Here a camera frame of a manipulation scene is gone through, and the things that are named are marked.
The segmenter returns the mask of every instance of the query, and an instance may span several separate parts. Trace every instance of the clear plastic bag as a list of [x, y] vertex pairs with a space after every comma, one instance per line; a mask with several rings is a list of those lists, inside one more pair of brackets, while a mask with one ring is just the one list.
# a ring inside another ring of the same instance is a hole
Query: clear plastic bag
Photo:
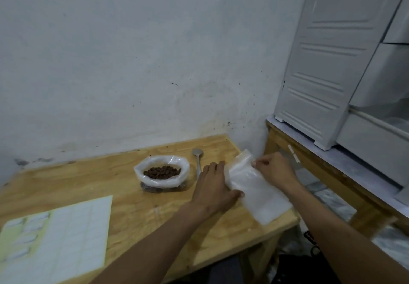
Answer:
[[[173, 166], [177, 169], [181, 169], [179, 175], [173, 176], [166, 180], [154, 180], [146, 175], [144, 175], [144, 171], [149, 170], [152, 167], [161, 167], [164, 165]], [[177, 188], [183, 185], [186, 181], [189, 170], [190, 164], [186, 158], [178, 157], [178, 156], [152, 156], [146, 157], [142, 160], [139, 164], [133, 167], [135, 170], [136, 176], [141, 181], [141, 186], [143, 189], [148, 190], [150, 187], [152, 188], [161, 188], [161, 189], [169, 189], [169, 188]]]
[[230, 189], [243, 191], [245, 196], [241, 203], [261, 225], [267, 225], [288, 211], [292, 204], [251, 166], [253, 160], [255, 158], [248, 150], [234, 158], [224, 171], [225, 183]]

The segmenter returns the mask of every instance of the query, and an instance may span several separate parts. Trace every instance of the wooden table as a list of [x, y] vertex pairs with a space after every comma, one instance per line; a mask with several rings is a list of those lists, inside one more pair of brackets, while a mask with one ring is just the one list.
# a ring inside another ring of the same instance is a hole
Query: wooden table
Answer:
[[[169, 145], [137, 149], [97, 158], [71, 161], [45, 168], [23, 170], [0, 192], [0, 225], [28, 214], [113, 195], [105, 265], [130, 246], [161, 226], [191, 199], [196, 181], [196, 162], [192, 148], [201, 148], [202, 167], [212, 161], [230, 162], [239, 149], [227, 135], [199, 138]], [[153, 194], [143, 192], [133, 167], [147, 156], [175, 154], [188, 158], [191, 169], [182, 192]], [[266, 267], [280, 234], [298, 224], [299, 217], [289, 210], [266, 226], [259, 225], [237, 203], [225, 214], [203, 223], [182, 249], [165, 281], [238, 253], [263, 242], [252, 254], [256, 276]], [[86, 283], [101, 270], [71, 279]]]
[[[394, 189], [391, 187], [393, 185], [383, 183], [384, 180], [371, 169], [367, 169], [364, 164], [355, 162], [355, 159], [349, 158], [338, 150], [333, 152], [332, 150], [326, 152], [320, 150], [304, 134], [288, 124], [278, 122], [274, 117], [269, 117], [266, 123], [269, 134], [264, 153], [283, 149], [291, 154], [290, 145], [307, 170], [357, 210], [349, 224], [361, 234], [371, 238], [386, 225], [396, 220], [399, 221], [400, 225], [409, 224], [409, 218], [406, 215], [408, 208], [405, 205], [393, 199], [392, 195], [386, 198], [383, 196], [383, 199], [380, 198], [382, 191], [393, 192]], [[335, 153], [338, 157], [331, 158], [328, 152]], [[331, 158], [332, 163], [340, 168], [336, 168], [328, 160], [324, 160], [325, 156]], [[357, 178], [360, 178], [361, 184], [367, 181], [367, 187], [371, 187], [372, 192], [358, 183]]]

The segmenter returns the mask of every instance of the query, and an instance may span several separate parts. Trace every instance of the person's right hand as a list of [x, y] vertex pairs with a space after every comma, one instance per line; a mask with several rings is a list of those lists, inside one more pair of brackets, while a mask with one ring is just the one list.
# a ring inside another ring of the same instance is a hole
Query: person's right hand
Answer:
[[299, 184], [289, 160], [279, 152], [257, 158], [252, 162], [252, 166], [260, 171], [268, 183], [283, 192]]

